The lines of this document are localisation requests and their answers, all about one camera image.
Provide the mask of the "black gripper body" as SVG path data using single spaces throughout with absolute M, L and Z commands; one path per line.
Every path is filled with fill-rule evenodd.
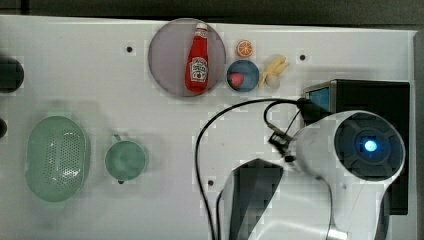
M 296 106 L 300 110 L 305 126 L 313 124 L 330 115 L 328 110 L 320 107 L 310 99 L 299 98 L 296 101 Z

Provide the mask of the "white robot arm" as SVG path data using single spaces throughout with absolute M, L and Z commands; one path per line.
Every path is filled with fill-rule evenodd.
M 406 161 L 401 135 L 369 111 L 296 105 L 305 126 L 269 139 L 284 164 L 254 159 L 227 178 L 218 239 L 386 240 L 386 193 Z

